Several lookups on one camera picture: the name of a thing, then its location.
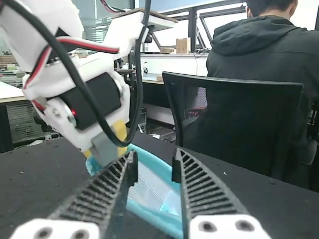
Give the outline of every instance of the white desk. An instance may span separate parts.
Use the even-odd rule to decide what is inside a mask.
[[[23,100],[25,97],[21,89],[0,81],[0,103]]]
[[[157,76],[161,76],[161,74],[148,73],[148,74],[142,76],[143,83],[164,85],[163,81],[158,81],[156,79]]]

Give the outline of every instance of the man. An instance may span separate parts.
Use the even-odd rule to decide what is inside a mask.
[[[210,77],[304,84],[285,181],[308,187],[298,150],[306,146],[308,115],[319,99],[319,32],[290,22],[297,4],[298,0],[247,0],[248,19],[215,30],[206,66]]]

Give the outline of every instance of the screw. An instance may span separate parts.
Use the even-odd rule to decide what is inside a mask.
[[[199,230],[206,233],[213,233],[217,231],[217,227],[211,222],[201,222],[198,227]]]
[[[86,230],[76,231],[72,236],[72,239],[88,239],[88,238],[89,238],[89,233]]]
[[[52,233],[51,228],[42,228],[36,233],[34,238],[35,239],[47,239],[51,236],[51,233]]]
[[[60,117],[61,115],[60,115],[60,113],[59,113],[59,111],[57,110],[57,109],[53,109],[53,114],[55,115],[55,116],[57,116],[57,117]]]
[[[248,221],[240,220],[237,221],[235,225],[236,228],[240,231],[253,232],[255,230],[254,226]]]

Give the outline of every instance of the black cable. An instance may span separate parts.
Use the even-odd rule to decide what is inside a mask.
[[[133,129],[129,132],[127,135],[125,141],[120,141],[117,136],[113,133],[110,126],[105,121],[104,117],[101,115],[99,111],[98,104],[92,95],[91,91],[87,87],[86,83],[82,81],[77,69],[75,68],[73,62],[71,61],[68,53],[64,49],[63,45],[58,42],[55,37],[51,34],[51,32],[46,28],[46,26],[33,14],[31,14],[28,10],[26,10],[23,6],[21,6],[19,3],[17,3],[15,0],[2,0],[2,2],[10,7],[12,10],[17,12],[19,15],[21,15],[26,21],[28,21],[38,32],[39,34],[48,42],[48,44],[52,47],[52,50],[54,50],[61,60],[61,62],[64,64],[66,70],[68,71],[72,81],[78,87],[83,97],[87,100],[88,104],[92,108],[92,111],[100,124],[102,130],[104,133],[108,136],[108,138],[117,146],[119,147],[126,147],[131,143],[133,140],[133,137],[135,135],[135,129],[137,127],[137,124],[132,124]],[[148,25],[148,19],[150,14],[150,7],[151,7],[151,0],[146,0],[146,10],[143,18],[144,28],[141,33],[141,36],[136,41],[135,49],[138,48],[138,56],[140,57],[140,44],[142,42],[142,37],[145,32],[145,28]],[[142,103],[140,99],[143,99],[143,83],[142,83],[142,75],[141,75],[141,60],[140,58],[137,58],[137,86],[138,86],[138,92],[142,93],[142,95],[138,95],[138,103],[137,107],[141,106],[140,109],[136,109],[136,112],[142,112]],[[138,119],[140,118],[140,115],[135,115],[133,122],[138,122]]]
[[[125,12],[123,9],[110,6],[105,0],[100,0],[103,5],[105,5],[109,10],[114,12]]]

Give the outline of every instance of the red and white wire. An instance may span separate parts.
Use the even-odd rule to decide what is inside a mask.
[[[72,38],[70,36],[60,36],[60,37],[57,37],[56,39],[61,43],[71,44],[71,45],[74,45],[78,48],[92,49],[92,50],[98,51],[98,52],[106,52],[106,53],[116,54],[120,50],[119,48],[105,46],[104,44],[88,41],[85,39]],[[24,89],[26,89],[27,85],[30,84],[30,82],[32,80],[34,80],[34,78],[36,78],[36,76],[39,74],[39,72],[41,72],[41,70],[44,68],[44,66],[45,66],[46,62],[48,61],[48,58],[51,54],[51,51],[52,51],[52,48],[49,45],[47,45],[44,48],[44,50],[42,51],[42,53],[41,53],[41,55],[36,63],[34,70],[32,71],[31,75],[26,80],[26,82],[23,86]],[[39,110],[41,110],[41,111],[44,110],[44,107],[40,103],[38,103],[35,100],[33,100],[32,102]]]

